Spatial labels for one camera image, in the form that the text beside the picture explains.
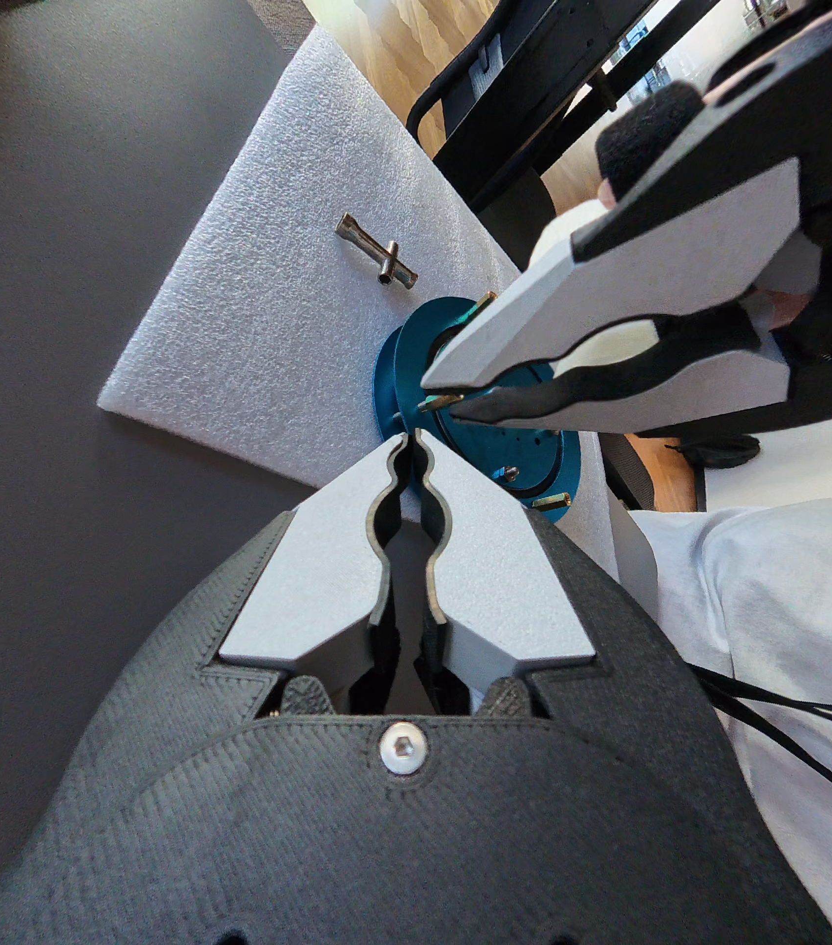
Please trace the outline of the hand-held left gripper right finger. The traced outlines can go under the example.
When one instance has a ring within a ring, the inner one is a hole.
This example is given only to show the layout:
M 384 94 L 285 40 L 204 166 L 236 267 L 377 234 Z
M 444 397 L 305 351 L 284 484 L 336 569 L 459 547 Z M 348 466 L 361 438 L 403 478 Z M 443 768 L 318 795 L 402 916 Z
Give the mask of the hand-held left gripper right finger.
M 548 523 L 425 430 L 414 431 L 414 475 L 426 564 L 426 608 L 415 668 L 442 715 L 469 714 L 491 683 L 587 664 L 596 651 L 536 534 Z

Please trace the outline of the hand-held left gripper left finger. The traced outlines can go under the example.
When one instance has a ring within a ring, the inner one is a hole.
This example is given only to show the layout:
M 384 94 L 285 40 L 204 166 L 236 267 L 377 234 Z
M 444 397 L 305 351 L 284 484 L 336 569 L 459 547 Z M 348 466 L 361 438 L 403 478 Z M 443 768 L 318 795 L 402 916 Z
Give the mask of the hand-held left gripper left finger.
M 380 714 L 400 655 L 386 545 L 401 525 L 412 443 L 392 437 L 295 510 L 218 651 L 316 677 Z

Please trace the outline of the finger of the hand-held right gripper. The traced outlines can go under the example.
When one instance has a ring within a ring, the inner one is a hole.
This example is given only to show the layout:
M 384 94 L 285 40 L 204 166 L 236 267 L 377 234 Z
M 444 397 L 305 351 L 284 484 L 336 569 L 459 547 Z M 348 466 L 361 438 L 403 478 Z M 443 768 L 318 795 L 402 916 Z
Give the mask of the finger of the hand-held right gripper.
M 451 415 L 509 428 L 646 432 L 786 399 L 790 368 L 739 305 L 655 323 L 658 341 L 631 358 L 500 386 L 452 406 Z
M 586 262 L 575 262 L 571 242 L 557 244 L 449 344 L 422 386 L 477 390 L 614 322 L 732 301 L 799 223 L 793 157 Z

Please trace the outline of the blue round base plate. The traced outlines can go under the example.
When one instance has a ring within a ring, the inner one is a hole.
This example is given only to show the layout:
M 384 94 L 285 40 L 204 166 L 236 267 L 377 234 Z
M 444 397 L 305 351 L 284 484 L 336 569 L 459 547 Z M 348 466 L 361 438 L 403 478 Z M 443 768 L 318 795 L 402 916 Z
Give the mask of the blue round base plate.
M 482 474 L 528 507 L 557 523 L 569 500 L 548 499 L 565 493 L 573 499 L 579 483 L 581 451 L 576 433 L 504 429 L 456 422 L 449 408 L 421 411 L 426 397 L 422 375 L 488 299 L 444 297 L 428 301 L 386 338 L 375 362 L 373 404 L 385 440 L 415 428 L 429 431 Z

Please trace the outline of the metal socket wrench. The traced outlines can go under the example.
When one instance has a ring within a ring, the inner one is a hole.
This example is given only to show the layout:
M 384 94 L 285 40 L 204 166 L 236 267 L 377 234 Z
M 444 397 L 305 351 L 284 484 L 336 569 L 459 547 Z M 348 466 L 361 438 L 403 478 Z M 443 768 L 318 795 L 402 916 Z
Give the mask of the metal socket wrench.
M 345 213 L 336 226 L 336 234 L 351 242 L 380 266 L 378 281 L 389 285 L 394 280 L 406 289 L 412 289 L 418 274 L 399 259 L 399 245 L 391 240 L 386 247 L 381 246 L 372 236 L 363 230 L 350 214 Z

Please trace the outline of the dark grey desk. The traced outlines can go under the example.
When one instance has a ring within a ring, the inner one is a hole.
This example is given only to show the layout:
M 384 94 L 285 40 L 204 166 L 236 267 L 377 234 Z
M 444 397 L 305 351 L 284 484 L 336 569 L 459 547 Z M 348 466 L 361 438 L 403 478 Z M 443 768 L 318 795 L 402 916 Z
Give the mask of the dark grey desk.
M 162 618 L 309 492 L 95 404 L 287 62 L 247 2 L 0 8 L 0 872 Z

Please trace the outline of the person's right hand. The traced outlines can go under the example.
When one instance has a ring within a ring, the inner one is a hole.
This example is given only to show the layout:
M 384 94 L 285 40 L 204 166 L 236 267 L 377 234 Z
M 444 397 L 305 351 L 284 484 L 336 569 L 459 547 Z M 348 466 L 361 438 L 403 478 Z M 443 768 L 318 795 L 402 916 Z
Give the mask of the person's right hand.
M 776 331 L 790 325 L 812 299 L 809 293 L 791 293 L 769 289 L 764 290 L 764 295 L 772 306 L 768 324 L 768 330 L 770 331 Z

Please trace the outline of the white foam sheet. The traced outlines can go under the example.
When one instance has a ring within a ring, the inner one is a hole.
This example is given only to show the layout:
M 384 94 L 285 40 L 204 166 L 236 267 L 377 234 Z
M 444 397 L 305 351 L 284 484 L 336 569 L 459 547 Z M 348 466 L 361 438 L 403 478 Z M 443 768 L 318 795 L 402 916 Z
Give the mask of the white foam sheet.
M 412 289 L 336 234 L 350 214 Z M 519 275 L 321 27 L 250 136 L 103 386 L 98 406 L 319 488 L 381 442 L 386 337 L 439 297 Z

